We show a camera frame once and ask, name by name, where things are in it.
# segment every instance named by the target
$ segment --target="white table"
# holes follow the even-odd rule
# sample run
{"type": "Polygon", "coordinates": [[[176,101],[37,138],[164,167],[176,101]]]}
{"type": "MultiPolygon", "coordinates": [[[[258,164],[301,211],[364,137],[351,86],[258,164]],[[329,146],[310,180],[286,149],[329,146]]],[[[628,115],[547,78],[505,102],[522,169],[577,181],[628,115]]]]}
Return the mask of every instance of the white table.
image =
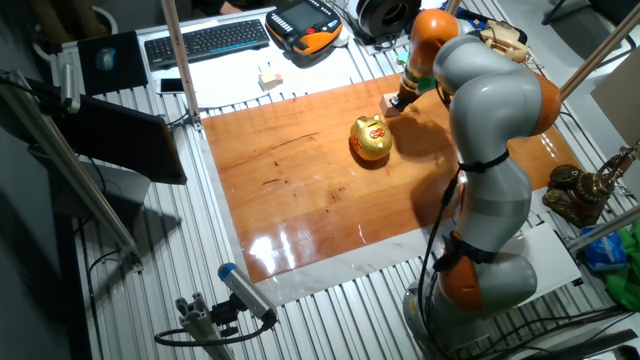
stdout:
{"type": "MultiPolygon", "coordinates": [[[[462,6],[498,20],[507,20],[495,0],[463,1],[462,6]]],[[[266,10],[256,10],[219,17],[217,21],[224,24],[263,18],[265,13],[266,10]]],[[[210,20],[197,20],[184,26],[198,26],[206,21],[210,20]]],[[[141,42],[168,35],[164,26],[137,33],[141,42]]],[[[76,44],[66,44],[63,50],[52,61],[56,83],[59,82],[58,69],[65,63],[80,69],[76,44]]],[[[350,63],[345,66],[350,71],[350,81],[356,83],[400,72],[401,68],[395,64],[395,56],[407,49],[369,56],[367,49],[351,40],[346,51],[350,63]]],[[[544,73],[539,68],[533,70],[544,73]]],[[[186,111],[184,102],[174,95],[156,94],[148,66],[147,72],[151,81],[148,86],[98,95],[96,98],[165,116],[167,122],[182,116],[186,111]]],[[[208,110],[202,116],[304,96],[306,92],[272,92],[247,102],[242,102],[247,99],[239,99],[239,103],[208,110]]],[[[563,116],[556,122],[556,127],[585,170],[594,171],[605,160],[579,123],[563,116]]],[[[106,359],[206,359],[206,354],[199,348],[156,346],[153,335],[179,327],[178,313],[174,307],[174,300],[179,297],[188,298],[199,291],[209,305],[228,298],[229,291],[218,281],[216,274],[220,264],[234,261],[223,221],[229,214],[226,212],[228,210],[221,208],[206,170],[206,159],[201,149],[202,140],[205,140],[204,131],[196,131],[187,125],[174,130],[173,135],[189,180],[185,186],[152,184],[150,188],[133,231],[134,238],[139,242],[144,271],[134,273],[126,266],[126,262],[119,270],[117,262],[107,261],[96,266],[92,272],[93,287],[96,289],[97,324],[94,323],[88,299],[86,274],[80,271],[91,348],[96,359],[100,358],[98,333],[106,359]]],[[[632,205],[630,199],[615,195],[609,201],[612,212],[606,213],[604,218],[609,219],[632,205]]],[[[575,228],[547,212],[532,216],[524,228],[534,227],[541,221],[550,224],[565,237],[577,235],[575,228]]],[[[76,239],[80,269],[85,268],[82,256],[84,246],[89,263],[115,246],[111,239],[100,233],[98,225],[90,223],[85,228],[86,245],[76,239]]],[[[232,345],[231,349],[237,359],[421,358],[401,316],[404,291],[419,275],[420,267],[421,259],[412,259],[280,306],[278,312],[281,323],[275,331],[266,332],[249,342],[232,345]]],[[[585,284],[582,286],[564,286],[486,321],[491,338],[495,340],[525,321],[577,314],[613,304],[604,292],[602,282],[585,271],[583,274],[585,284]]],[[[256,320],[246,313],[240,316],[240,333],[253,332],[257,326],[256,320]]],[[[552,324],[532,325],[518,335],[526,339],[532,332],[542,331],[548,326],[552,324]]],[[[569,333],[559,334],[542,346],[551,346],[571,336],[569,333]]],[[[513,345],[518,337],[514,335],[510,340],[513,345]]],[[[488,346],[487,340],[481,341],[478,346],[484,349],[488,346]]],[[[460,356],[470,354],[462,352],[460,356]]]]}

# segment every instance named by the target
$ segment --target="black keyboard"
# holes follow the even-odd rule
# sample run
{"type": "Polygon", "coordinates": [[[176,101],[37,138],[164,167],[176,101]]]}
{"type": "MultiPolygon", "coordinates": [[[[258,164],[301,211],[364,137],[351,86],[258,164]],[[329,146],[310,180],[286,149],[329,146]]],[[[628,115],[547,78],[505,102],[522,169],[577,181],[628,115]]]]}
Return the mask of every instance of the black keyboard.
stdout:
{"type": "MultiPolygon", "coordinates": [[[[260,20],[218,25],[182,34],[182,37],[189,62],[269,46],[269,37],[260,20]]],[[[145,41],[144,48],[151,70],[168,69],[177,63],[170,37],[145,41]]]]}

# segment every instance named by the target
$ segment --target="green cloth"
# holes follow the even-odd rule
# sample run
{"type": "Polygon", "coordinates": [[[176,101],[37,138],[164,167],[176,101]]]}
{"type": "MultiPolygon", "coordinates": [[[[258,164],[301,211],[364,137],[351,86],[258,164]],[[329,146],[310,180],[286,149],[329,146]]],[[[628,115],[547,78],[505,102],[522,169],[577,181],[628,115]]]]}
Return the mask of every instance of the green cloth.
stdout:
{"type": "Polygon", "coordinates": [[[618,234],[627,254],[627,266],[604,274],[607,291],[627,309],[640,311],[640,220],[633,223],[632,232],[622,228],[618,234]]]}
{"type": "Polygon", "coordinates": [[[420,78],[418,82],[418,91],[421,94],[426,93],[427,91],[436,87],[436,78],[433,76],[427,78],[420,78]]]}
{"type": "Polygon", "coordinates": [[[396,61],[398,62],[399,65],[404,65],[409,61],[409,52],[403,52],[402,54],[399,54],[398,56],[396,56],[396,61]]]}

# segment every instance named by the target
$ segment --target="red label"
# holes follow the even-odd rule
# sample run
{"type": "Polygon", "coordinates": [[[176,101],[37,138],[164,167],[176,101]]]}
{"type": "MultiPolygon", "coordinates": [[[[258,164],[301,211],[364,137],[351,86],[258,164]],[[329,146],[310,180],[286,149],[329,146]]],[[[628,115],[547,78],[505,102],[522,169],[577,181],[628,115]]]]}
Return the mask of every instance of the red label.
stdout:
{"type": "Polygon", "coordinates": [[[384,136],[384,129],[383,128],[378,128],[376,130],[371,130],[371,132],[369,133],[369,136],[371,136],[372,139],[377,139],[379,137],[383,137],[384,136]]]}
{"type": "Polygon", "coordinates": [[[362,149],[362,145],[360,145],[360,140],[358,140],[357,136],[353,135],[350,140],[351,140],[351,146],[353,147],[353,150],[358,152],[360,151],[360,149],[362,149]]]}

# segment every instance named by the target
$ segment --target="smartphone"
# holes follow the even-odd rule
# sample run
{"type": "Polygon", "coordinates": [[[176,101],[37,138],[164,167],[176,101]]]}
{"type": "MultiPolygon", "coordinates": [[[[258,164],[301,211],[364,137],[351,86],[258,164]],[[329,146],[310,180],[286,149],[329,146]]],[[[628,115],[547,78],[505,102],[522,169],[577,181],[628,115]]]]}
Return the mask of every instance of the smartphone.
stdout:
{"type": "Polygon", "coordinates": [[[156,93],[158,94],[175,94],[184,92],[182,87],[182,79],[160,79],[156,81],[156,93]]]}

